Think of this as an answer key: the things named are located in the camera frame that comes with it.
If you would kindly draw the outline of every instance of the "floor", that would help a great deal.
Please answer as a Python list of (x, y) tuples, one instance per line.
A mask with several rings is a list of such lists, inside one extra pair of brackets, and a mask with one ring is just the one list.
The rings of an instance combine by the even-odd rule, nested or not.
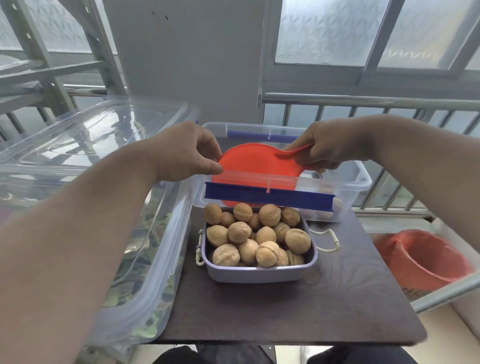
[[(480, 363), (480, 343), (449, 305), (420, 315), (428, 339), (405, 348), (419, 364)], [(172, 345), (141, 345), (130, 364), (151, 364)], [(300, 364), (300, 346), (275, 346), (277, 364)], [(319, 351), (320, 347), (309, 349)]]

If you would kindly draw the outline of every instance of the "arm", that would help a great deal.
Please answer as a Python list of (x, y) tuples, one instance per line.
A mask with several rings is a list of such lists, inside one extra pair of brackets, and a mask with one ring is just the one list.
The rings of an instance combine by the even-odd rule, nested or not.
[(289, 148), (311, 142), (300, 164), (372, 159), (480, 252), (480, 139), (377, 115), (316, 122)]
[(215, 138), (193, 123), (123, 147), (0, 229), (0, 363), (72, 363), (160, 180), (218, 174)]

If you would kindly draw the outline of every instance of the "forearm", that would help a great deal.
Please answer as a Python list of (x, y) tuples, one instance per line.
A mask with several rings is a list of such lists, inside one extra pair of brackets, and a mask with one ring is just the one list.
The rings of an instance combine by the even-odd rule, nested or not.
[(1, 363), (76, 357), (155, 182), (137, 156), (119, 150), (0, 229)]
[(480, 140), (389, 116), (372, 129), (372, 159), (480, 252)]

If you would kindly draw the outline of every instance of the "hand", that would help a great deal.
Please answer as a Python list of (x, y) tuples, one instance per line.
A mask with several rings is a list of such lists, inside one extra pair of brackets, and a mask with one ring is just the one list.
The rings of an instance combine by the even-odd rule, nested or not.
[(207, 129), (191, 121), (170, 126), (158, 135), (133, 143), (155, 170), (156, 180), (182, 181), (194, 174), (220, 174), (222, 152)]
[(309, 170), (323, 168), (334, 170), (347, 160), (369, 160), (372, 158), (372, 131), (380, 121), (388, 122), (384, 115), (358, 118), (317, 121), (290, 144), (286, 150), (297, 149), (315, 143), (310, 149), (297, 154), (295, 161), (308, 166)]

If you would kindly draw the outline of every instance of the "person's left hand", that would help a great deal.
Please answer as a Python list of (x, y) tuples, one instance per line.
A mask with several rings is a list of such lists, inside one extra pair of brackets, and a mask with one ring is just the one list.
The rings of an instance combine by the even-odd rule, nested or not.
[(220, 174), (222, 152), (214, 135), (191, 121), (130, 145), (154, 168), (156, 180), (181, 181), (194, 174)]

